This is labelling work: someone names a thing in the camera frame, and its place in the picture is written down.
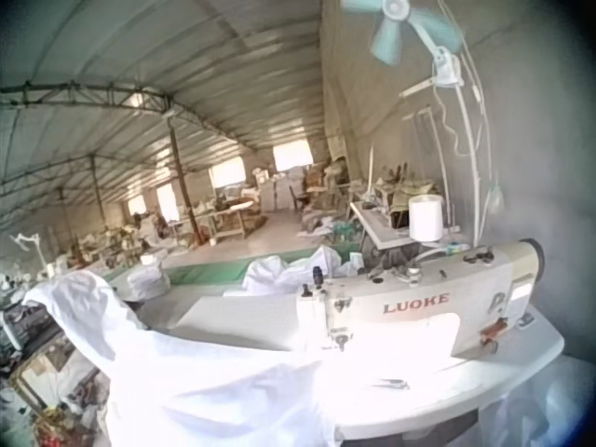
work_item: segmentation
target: concrete floor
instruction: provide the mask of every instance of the concrete floor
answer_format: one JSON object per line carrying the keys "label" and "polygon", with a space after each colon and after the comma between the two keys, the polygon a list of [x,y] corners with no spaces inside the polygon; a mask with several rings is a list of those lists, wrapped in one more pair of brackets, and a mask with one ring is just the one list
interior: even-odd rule
{"label": "concrete floor", "polygon": [[227,237],[216,246],[202,245],[193,251],[172,254],[163,263],[165,268],[182,265],[221,263],[270,253],[315,248],[323,237],[297,237],[302,230],[300,214],[280,211],[266,214],[267,222],[246,239]]}

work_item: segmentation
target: support column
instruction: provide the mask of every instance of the support column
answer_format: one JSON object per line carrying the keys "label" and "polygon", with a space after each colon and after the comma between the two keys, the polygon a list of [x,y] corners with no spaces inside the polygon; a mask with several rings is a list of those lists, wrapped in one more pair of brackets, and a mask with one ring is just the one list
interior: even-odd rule
{"label": "support column", "polygon": [[176,173],[178,174],[178,183],[180,184],[180,190],[183,193],[184,199],[184,206],[186,207],[186,213],[188,214],[188,219],[190,219],[190,224],[193,227],[193,233],[195,234],[195,238],[199,244],[203,243],[203,236],[198,229],[198,225],[196,224],[195,214],[193,213],[193,204],[190,201],[190,196],[188,195],[188,190],[186,189],[186,180],[184,179],[183,173],[183,165],[180,162],[180,154],[178,153],[178,141],[176,140],[176,131],[171,124],[171,119],[168,118],[168,127],[169,127],[169,142],[171,143],[171,152],[174,156],[174,164],[176,165]]}
{"label": "support column", "polygon": [[73,235],[73,228],[71,228],[71,223],[68,221],[68,211],[66,210],[66,205],[64,204],[64,191],[62,191],[62,188],[58,188],[58,200],[62,204],[62,212],[64,213],[64,223],[66,224],[66,229],[68,230],[68,237],[71,240],[71,246],[74,246],[75,236]]}
{"label": "support column", "polygon": [[95,172],[95,156],[90,155],[89,161],[91,162],[91,175],[93,176],[93,187],[95,188],[95,198],[97,199],[97,205],[100,207],[100,215],[102,217],[103,228],[108,229],[108,223],[105,220],[105,212],[103,212],[102,195],[100,194],[100,186],[97,183],[97,173]]}

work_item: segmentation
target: sewing machine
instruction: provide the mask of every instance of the sewing machine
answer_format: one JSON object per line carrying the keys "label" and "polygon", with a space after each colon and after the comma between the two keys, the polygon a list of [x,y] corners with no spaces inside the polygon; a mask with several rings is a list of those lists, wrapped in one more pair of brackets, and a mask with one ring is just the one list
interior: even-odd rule
{"label": "sewing machine", "polygon": [[302,343],[411,360],[496,349],[501,333],[529,324],[522,318],[543,268],[540,246],[528,239],[377,278],[323,279],[315,272],[315,287],[304,285],[296,301]]}

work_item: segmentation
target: gray wall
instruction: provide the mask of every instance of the gray wall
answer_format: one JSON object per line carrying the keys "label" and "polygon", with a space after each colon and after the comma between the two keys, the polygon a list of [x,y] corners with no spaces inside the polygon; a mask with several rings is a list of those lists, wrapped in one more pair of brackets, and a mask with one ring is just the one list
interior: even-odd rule
{"label": "gray wall", "polygon": [[[119,226],[124,222],[124,210],[120,204],[104,204],[103,210],[108,226]],[[89,233],[101,231],[103,222],[97,206],[67,207],[68,222],[73,233],[82,238]],[[23,218],[22,222],[0,235],[0,272],[11,272],[17,261],[23,272],[36,274],[41,270],[39,256],[31,244],[29,252],[22,251],[17,244],[10,240],[9,235],[24,236],[39,234],[42,239],[42,252],[47,262],[53,261],[60,250],[67,251],[71,245],[68,227],[64,221],[62,207],[41,209],[37,213]]]}
{"label": "gray wall", "polygon": [[[596,361],[596,127],[593,71],[589,53],[563,15],[530,0],[447,0],[471,46],[486,96],[491,124],[494,171],[498,171],[506,210],[490,219],[482,239],[497,243],[535,237],[547,254],[547,270],[534,303],[559,329],[566,352]],[[416,2],[437,10],[435,2]],[[321,50],[325,87],[326,132],[333,154],[348,153],[365,173],[368,148],[376,149],[380,168],[418,153],[411,129],[402,118],[426,105],[438,126],[440,111],[430,91],[399,102],[397,94],[430,74],[430,57],[411,30],[405,30],[402,62],[386,67],[368,53],[375,18],[346,14],[335,0],[323,2]],[[333,97],[344,95],[344,108]],[[454,93],[440,91],[447,123],[460,134]],[[467,95],[470,113],[478,107]],[[471,236],[469,160],[454,155],[444,130],[440,140],[456,217]],[[488,186],[485,149],[479,152],[482,195]]]}

